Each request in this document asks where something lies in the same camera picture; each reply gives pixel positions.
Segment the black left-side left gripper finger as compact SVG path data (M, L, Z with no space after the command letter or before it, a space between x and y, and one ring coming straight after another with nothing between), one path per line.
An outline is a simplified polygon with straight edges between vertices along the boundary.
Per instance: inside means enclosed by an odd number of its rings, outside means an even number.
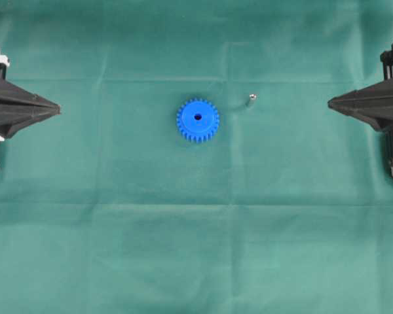
M37 107L60 109L60 106L37 94L30 93L7 80L0 78L0 104L31 105Z
M0 134L10 139L18 131L60 114L60 109L31 105L0 105Z

